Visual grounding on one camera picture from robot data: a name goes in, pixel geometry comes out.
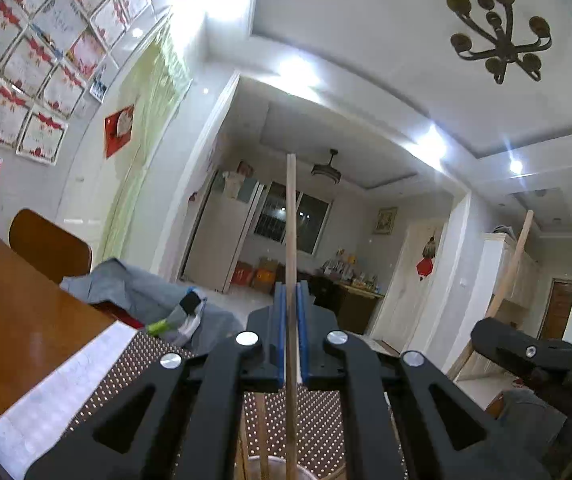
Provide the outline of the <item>wooden chopstick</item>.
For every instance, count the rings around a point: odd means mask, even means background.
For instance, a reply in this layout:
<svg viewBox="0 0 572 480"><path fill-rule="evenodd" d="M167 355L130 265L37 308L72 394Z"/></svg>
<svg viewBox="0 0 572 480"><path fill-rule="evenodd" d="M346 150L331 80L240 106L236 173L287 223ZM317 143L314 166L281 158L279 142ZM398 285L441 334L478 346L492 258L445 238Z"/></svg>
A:
<svg viewBox="0 0 572 480"><path fill-rule="evenodd" d="M508 292L508 289L510 289L510 286L513 285L513 281L519 266L519 261L522 254L524 253L524 249L528 240L533 218L534 211L532 209L528 209L524 224L522 225L520 235L517 240L514 254L512 255L512 258L510 258L510 263L508 263L506 273L501 278L498 291L493 296L489 307L487 307L486 314L484 315L485 318L495 317L495 314L498 313L499 308L501 307L501 304ZM472 356L472 353L474 353L474 348L472 348L472 338L468 338L468 341L464 345L462 352L459 356L457 356L457 359L446 372L446 377L451 380L455 380Z"/></svg>
<svg viewBox="0 0 572 480"><path fill-rule="evenodd" d="M266 404L265 395L257 393L255 395L255 403L257 404L258 414L258 446L260 456L260 478L269 480L269 452L267 452L267 425L266 425Z"/></svg>
<svg viewBox="0 0 572 480"><path fill-rule="evenodd" d="M286 174L286 477L297 480L297 159L287 155Z"/></svg>

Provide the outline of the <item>dark jacket on chair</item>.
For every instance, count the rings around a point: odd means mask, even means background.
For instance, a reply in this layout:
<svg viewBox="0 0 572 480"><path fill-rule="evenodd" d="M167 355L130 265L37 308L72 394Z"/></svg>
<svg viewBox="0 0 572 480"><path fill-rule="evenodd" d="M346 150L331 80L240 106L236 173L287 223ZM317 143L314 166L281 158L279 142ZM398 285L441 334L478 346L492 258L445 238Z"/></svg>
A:
<svg viewBox="0 0 572 480"><path fill-rule="evenodd" d="M572 461L572 420L529 389L500 392L487 406L512 440L538 460L553 479L565 479Z"/></svg>

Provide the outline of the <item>white tall cabinet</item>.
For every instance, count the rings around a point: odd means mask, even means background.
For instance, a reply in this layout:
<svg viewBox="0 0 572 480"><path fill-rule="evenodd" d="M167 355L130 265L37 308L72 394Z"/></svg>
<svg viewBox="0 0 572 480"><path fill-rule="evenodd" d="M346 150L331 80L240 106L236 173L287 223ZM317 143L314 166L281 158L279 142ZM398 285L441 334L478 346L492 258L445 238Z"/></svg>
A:
<svg viewBox="0 0 572 480"><path fill-rule="evenodd" d="M505 233L489 233L484 235L484 250L482 251L479 278L476 284L480 286L482 298L490 301L498 291L500 281L504 278L510 261L514 256L516 242ZM504 299L517 304L522 309L529 310L536 293L536 282L539 278L538 264L525 252L520 256L517 269L508 292Z"/></svg>

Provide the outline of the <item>brown polka dot mat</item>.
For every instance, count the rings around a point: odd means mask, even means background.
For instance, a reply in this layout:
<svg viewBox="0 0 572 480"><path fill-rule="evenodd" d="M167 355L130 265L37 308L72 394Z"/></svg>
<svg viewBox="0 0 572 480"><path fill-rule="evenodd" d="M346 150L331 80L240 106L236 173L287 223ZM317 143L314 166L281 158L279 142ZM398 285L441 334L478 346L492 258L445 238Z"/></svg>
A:
<svg viewBox="0 0 572 480"><path fill-rule="evenodd" d="M347 470L360 479L401 479L377 356L342 330L322 331L322 356L340 374L321 386L341 394ZM293 365L280 378L269 367L269 342L245 330L208 356L176 367L159 362L62 439L32 474L53 479L229 479L247 393L286 387L285 475L298 475L297 385Z"/></svg>

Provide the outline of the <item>red cardboard box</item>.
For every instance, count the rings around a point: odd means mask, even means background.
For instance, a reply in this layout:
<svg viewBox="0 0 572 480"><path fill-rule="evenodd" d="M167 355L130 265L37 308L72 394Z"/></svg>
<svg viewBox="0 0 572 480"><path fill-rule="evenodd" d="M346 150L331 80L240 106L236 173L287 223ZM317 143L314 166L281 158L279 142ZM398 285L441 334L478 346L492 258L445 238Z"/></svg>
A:
<svg viewBox="0 0 572 480"><path fill-rule="evenodd" d="M238 285L249 287L254 274L254 267L250 263L238 261L235 266L233 277L231 278L231 285Z"/></svg>

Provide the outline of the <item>orange cardboard box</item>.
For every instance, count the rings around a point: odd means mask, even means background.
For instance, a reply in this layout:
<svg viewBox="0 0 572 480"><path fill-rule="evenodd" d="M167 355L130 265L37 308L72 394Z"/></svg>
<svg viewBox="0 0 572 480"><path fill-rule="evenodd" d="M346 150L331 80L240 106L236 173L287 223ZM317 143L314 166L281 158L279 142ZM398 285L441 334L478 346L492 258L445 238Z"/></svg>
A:
<svg viewBox="0 0 572 480"><path fill-rule="evenodd" d="M263 294L270 294L274 289L278 267L279 262L277 260L261 257L259 265L254 271L251 282L252 288L263 292Z"/></svg>

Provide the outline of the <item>pink cylindrical cup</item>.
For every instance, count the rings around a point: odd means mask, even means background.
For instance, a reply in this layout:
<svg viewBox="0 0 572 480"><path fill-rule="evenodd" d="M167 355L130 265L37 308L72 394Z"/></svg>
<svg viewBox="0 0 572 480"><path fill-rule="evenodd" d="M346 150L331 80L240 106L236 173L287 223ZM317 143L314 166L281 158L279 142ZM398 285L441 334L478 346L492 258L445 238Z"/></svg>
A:
<svg viewBox="0 0 572 480"><path fill-rule="evenodd" d="M261 479L261 460L260 456L250 456L247 468L245 470L245 478L247 480ZM286 461L283 458L269 456L269 480L286 480ZM315 474L312 474L307 468L297 466L298 480L317 480Z"/></svg>

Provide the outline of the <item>red hanging door ornament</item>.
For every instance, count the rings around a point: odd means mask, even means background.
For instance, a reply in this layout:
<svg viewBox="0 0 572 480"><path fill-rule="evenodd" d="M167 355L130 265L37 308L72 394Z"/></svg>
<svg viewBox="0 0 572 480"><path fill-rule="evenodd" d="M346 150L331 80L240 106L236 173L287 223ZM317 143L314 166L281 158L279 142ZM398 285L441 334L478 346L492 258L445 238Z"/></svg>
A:
<svg viewBox="0 0 572 480"><path fill-rule="evenodd" d="M434 270L434 260L437 255L437 241L434 236L431 236L423 246L423 251L421 252L421 259L420 262L416 264L416 272L420 281L423 281L425 278L432 273Z"/></svg>

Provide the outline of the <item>grey jacket on chair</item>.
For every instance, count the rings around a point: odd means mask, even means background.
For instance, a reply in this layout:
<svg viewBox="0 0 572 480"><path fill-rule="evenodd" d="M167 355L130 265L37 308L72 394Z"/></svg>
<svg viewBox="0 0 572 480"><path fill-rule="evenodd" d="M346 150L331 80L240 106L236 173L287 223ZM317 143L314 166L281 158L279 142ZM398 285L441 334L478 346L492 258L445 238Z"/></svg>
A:
<svg viewBox="0 0 572 480"><path fill-rule="evenodd" d="M86 275L67 276L60 287L85 304L116 307L148 335L196 356L243 330L235 315L213 304L204 290L169 283L115 258Z"/></svg>

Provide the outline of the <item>round ceiling lamp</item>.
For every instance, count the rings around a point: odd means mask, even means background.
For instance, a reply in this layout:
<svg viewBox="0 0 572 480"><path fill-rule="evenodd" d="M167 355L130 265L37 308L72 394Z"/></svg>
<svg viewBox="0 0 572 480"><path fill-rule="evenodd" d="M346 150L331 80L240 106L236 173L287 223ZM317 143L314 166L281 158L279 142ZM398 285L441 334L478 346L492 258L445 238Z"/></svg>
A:
<svg viewBox="0 0 572 480"><path fill-rule="evenodd" d="M333 166L333 160L338 155L338 151L334 148L329 150L329 159L324 165L315 164L311 169L313 177L324 177L337 185L341 181L341 172Z"/></svg>

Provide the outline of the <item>brown wooden chair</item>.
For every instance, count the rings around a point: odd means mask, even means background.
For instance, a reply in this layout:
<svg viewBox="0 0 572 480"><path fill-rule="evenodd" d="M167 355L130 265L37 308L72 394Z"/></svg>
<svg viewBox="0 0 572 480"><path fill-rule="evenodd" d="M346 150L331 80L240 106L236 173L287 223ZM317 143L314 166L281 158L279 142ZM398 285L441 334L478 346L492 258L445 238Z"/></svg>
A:
<svg viewBox="0 0 572 480"><path fill-rule="evenodd" d="M59 285L64 278L88 274L92 248L31 209L21 209L9 229L10 248Z"/></svg>

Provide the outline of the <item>green curtain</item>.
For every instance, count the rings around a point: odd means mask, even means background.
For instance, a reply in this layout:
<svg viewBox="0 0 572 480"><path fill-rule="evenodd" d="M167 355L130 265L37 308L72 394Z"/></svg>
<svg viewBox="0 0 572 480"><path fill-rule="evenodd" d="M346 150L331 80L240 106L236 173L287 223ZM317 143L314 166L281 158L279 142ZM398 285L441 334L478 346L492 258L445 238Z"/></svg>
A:
<svg viewBox="0 0 572 480"><path fill-rule="evenodd" d="M178 32L174 16L164 18L121 84L121 101L134 107L130 142L126 145L133 154L126 158L102 230L99 261L122 256L151 159L193 82L185 48L176 39Z"/></svg>

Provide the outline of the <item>black ceiling chandelier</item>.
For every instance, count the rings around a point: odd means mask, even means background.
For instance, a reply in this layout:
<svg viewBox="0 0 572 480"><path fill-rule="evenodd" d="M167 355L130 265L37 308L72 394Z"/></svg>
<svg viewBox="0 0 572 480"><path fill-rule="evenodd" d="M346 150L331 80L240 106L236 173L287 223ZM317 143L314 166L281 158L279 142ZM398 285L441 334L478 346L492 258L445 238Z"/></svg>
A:
<svg viewBox="0 0 572 480"><path fill-rule="evenodd" d="M548 50L553 44L550 24L542 16L529 18L528 26L536 40L530 44L516 44L514 41L516 0L477 0L480 9L486 11L484 17L491 30L485 30L472 17L470 0L446 0L451 12L470 30L484 38L490 48L475 51L472 38L457 32L450 38L456 55L463 61L482 62L495 84L504 84L508 66L518 66L531 80L539 82L542 74L542 61L539 53Z"/></svg>

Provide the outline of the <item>framed picture far wall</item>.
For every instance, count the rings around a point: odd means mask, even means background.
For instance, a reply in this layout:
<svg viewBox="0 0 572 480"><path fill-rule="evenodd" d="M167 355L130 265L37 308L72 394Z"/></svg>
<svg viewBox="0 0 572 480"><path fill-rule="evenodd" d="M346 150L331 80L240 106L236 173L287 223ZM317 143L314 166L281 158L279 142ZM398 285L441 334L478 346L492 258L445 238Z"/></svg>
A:
<svg viewBox="0 0 572 480"><path fill-rule="evenodd" d="M374 234L389 235L397 218L397 207L381 208L377 212Z"/></svg>

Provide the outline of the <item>red diamond wall decoration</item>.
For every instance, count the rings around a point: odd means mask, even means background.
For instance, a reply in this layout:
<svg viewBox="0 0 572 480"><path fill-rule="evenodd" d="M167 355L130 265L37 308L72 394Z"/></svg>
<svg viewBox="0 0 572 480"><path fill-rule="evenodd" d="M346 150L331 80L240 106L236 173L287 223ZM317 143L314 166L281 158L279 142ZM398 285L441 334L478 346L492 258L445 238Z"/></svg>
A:
<svg viewBox="0 0 572 480"><path fill-rule="evenodd" d="M110 158L125 146L132 136L133 105L118 110L104 120L104 151Z"/></svg>

